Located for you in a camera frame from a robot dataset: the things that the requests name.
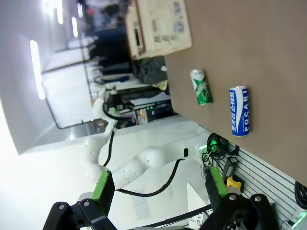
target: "green light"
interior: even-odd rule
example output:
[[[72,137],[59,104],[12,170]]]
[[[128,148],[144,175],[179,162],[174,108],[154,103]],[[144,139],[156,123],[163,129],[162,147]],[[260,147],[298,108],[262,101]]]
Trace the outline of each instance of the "green light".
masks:
[[[292,229],[294,229],[294,228],[299,224],[299,222],[302,221],[302,219],[303,219],[306,215],[307,215],[307,212],[303,212],[303,213],[301,214],[301,218],[292,226]]]
[[[203,150],[203,149],[206,149],[207,148],[207,145],[203,145],[203,146],[200,146],[199,150]]]

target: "brown table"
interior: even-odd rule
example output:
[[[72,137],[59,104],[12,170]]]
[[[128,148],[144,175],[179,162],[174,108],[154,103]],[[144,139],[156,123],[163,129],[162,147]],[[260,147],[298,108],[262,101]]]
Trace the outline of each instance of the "brown table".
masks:
[[[307,185],[307,1],[186,0],[193,47],[166,57],[173,108]],[[205,69],[213,103],[189,73]],[[249,88],[251,132],[231,133],[228,90]]]

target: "bolt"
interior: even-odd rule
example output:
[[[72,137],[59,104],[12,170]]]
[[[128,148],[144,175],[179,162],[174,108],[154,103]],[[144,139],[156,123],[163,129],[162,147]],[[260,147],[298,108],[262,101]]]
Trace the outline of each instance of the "bolt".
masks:
[[[235,200],[236,199],[236,195],[230,195],[229,199],[230,200]]]
[[[255,201],[257,201],[257,202],[261,201],[261,196],[259,196],[259,195],[256,196],[256,197],[255,197]]]

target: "pocari can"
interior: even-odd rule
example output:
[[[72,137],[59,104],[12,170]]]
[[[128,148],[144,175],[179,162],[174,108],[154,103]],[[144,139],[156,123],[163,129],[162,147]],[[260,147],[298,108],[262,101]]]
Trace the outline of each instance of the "pocari can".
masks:
[[[249,134],[249,104],[246,86],[229,89],[232,134],[238,137]]]
[[[194,69],[191,71],[191,80],[199,105],[204,105],[212,102],[212,97],[208,88],[208,83],[205,78],[204,71]]]

